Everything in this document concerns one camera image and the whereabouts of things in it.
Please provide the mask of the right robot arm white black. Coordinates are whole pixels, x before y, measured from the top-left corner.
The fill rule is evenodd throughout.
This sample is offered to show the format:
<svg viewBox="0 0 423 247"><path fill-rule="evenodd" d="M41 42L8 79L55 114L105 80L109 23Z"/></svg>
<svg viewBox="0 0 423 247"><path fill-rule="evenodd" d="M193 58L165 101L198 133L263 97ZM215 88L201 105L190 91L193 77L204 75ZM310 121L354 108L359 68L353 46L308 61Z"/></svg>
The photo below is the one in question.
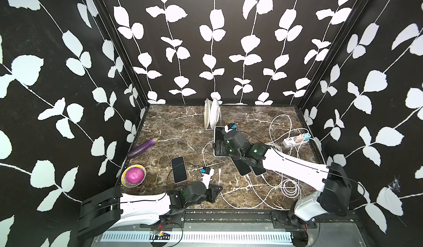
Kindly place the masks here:
<svg viewBox="0 0 423 247"><path fill-rule="evenodd" d="M289 209L287 221L293 227L323 214L345 217L349 211L353 186L338 163L307 162L265 143L251 144L234 124L214 129L214 154L230 157L243 175L253 172L259 176L274 171L313 187L312 195L295 201Z"/></svg>

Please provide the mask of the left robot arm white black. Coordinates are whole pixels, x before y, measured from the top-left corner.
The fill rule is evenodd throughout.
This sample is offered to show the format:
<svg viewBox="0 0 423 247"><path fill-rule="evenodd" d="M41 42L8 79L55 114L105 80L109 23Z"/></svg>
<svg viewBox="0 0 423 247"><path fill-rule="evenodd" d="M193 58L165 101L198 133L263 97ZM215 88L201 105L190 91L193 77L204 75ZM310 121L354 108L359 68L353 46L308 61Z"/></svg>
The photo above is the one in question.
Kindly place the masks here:
<svg viewBox="0 0 423 247"><path fill-rule="evenodd" d="M79 240L93 238L110 228L156 225L160 220L183 213L192 205L214 203L223 187L195 181L157 195L129 195L113 187L84 200L78 218Z"/></svg>

